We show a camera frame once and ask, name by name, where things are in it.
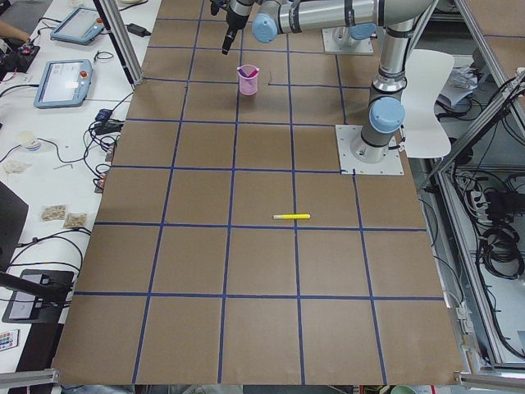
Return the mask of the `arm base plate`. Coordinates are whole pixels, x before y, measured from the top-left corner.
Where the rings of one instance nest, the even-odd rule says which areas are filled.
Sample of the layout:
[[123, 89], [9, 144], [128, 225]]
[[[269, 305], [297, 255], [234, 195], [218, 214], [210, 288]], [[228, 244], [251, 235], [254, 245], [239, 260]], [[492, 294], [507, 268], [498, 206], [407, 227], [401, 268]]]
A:
[[325, 53], [347, 55], [373, 55], [371, 35], [355, 39], [348, 27], [328, 28], [322, 30]]
[[395, 137], [375, 148], [362, 140], [359, 125], [336, 125], [340, 173], [343, 175], [403, 176], [404, 169]]

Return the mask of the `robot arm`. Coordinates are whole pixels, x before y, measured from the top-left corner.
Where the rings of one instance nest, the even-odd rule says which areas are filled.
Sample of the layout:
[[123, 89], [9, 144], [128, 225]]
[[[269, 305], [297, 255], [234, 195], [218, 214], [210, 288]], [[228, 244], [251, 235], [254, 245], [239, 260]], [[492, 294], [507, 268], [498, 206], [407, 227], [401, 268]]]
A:
[[211, 13], [226, 11], [224, 54], [246, 25], [262, 44], [280, 34], [327, 29], [333, 30], [336, 42], [356, 44], [383, 30], [381, 53], [374, 60], [345, 57], [353, 76], [372, 79], [368, 115], [350, 149], [360, 162], [377, 164], [386, 157], [391, 139], [404, 122], [401, 96], [407, 86], [406, 61], [418, 20], [432, 7], [431, 1], [213, 1]]

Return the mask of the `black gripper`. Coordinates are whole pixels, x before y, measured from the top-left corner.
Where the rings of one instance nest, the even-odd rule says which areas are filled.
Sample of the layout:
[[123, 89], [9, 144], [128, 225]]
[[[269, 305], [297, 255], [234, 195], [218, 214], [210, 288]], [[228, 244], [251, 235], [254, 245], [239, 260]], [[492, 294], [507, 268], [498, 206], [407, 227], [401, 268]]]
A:
[[231, 45], [235, 42], [237, 29], [243, 29], [246, 26], [249, 15], [255, 0], [212, 0], [211, 13], [215, 16], [220, 9], [226, 11], [227, 29], [222, 46], [221, 53], [227, 55], [231, 50]]

